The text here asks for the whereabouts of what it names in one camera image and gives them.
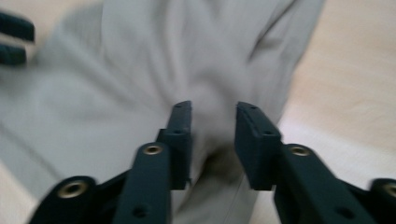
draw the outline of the wooden floor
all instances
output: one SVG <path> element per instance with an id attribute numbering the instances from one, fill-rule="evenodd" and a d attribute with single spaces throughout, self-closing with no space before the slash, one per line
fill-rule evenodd
<path id="1" fill-rule="evenodd" d="M 0 0 L 0 7 L 41 28 L 39 46 L 61 15 L 91 1 Z M 394 0 L 328 0 L 281 122 L 284 142 L 313 148 L 338 177 L 362 188 L 376 177 L 396 178 L 395 12 Z M 0 179 L 0 223 L 22 223 L 35 200 L 1 164 Z M 251 224 L 276 216 L 271 197 L 261 194 Z"/>

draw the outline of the white cloth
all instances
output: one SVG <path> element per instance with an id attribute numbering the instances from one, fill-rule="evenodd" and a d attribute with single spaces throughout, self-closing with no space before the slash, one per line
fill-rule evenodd
<path id="1" fill-rule="evenodd" d="M 175 211 L 185 202 L 175 222 L 247 223 L 256 194 L 233 154 L 235 105 L 279 121 L 321 5 L 106 0 L 79 10 L 28 66 L 0 68 L 0 158 L 37 197 L 71 175 L 103 182 L 155 140 L 173 104 L 192 100 L 193 183 L 208 156 L 218 166 L 173 193 Z"/>

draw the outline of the brass screw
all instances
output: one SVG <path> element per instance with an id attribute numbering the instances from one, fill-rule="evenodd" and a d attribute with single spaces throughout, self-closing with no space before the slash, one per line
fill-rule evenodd
<path id="1" fill-rule="evenodd" d="M 72 181 L 58 190 L 58 196 L 63 199 L 74 198 L 87 190 L 88 185 L 82 180 Z"/>
<path id="2" fill-rule="evenodd" d="M 159 154 L 163 151 L 163 149 L 161 147 L 157 147 L 157 146 L 151 146 L 151 147 L 146 147 L 143 152 L 147 155 L 156 155 Z"/>
<path id="3" fill-rule="evenodd" d="M 292 147 L 290 151 L 296 156 L 308 156 L 310 154 L 309 150 L 303 147 Z"/>
<path id="4" fill-rule="evenodd" d="M 385 191 L 392 197 L 396 198 L 396 184 L 395 183 L 388 183 L 384 185 Z"/>

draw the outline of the crumpled cloth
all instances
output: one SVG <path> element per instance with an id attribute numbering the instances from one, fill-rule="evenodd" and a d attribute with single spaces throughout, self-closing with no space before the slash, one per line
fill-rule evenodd
<path id="1" fill-rule="evenodd" d="M 233 153 L 235 105 L 277 123 L 322 0 L 106 0 L 65 18 L 25 67 L 0 67 L 0 158 L 37 198 L 104 182 L 191 100 L 192 188 L 175 223 L 248 223 L 257 194 Z"/>

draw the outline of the screw hole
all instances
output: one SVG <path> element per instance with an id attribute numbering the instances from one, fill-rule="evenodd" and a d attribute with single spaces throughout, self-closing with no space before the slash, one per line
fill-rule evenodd
<path id="1" fill-rule="evenodd" d="M 149 207 L 144 204 L 138 205 L 134 208 L 132 214 L 137 218 L 147 217 L 149 215 Z"/>
<path id="2" fill-rule="evenodd" d="M 291 150 L 291 153 L 293 153 L 296 156 L 308 156 L 309 155 L 308 149 L 303 148 L 303 147 L 292 147 L 290 150 Z"/>
<path id="3" fill-rule="evenodd" d="M 58 196 L 63 199 L 74 198 L 84 193 L 87 188 L 88 185 L 84 181 L 72 181 L 59 189 Z"/>
<path id="4" fill-rule="evenodd" d="M 265 131 L 264 135 L 273 135 L 273 133 L 269 132 L 269 131 Z"/>
<path id="5" fill-rule="evenodd" d="M 151 146 L 151 147 L 146 147 L 143 152 L 147 155 L 155 155 L 158 153 L 161 153 L 163 149 L 161 147 L 156 147 L 156 146 Z"/>
<path id="6" fill-rule="evenodd" d="M 353 219 L 355 217 L 355 214 L 351 210 L 349 210 L 348 208 L 345 208 L 345 207 L 337 207 L 337 208 L 335 208 L 335 212 L 338 215 L 340 215 L 344 218 L 347 218 L 347 219 Z"/>

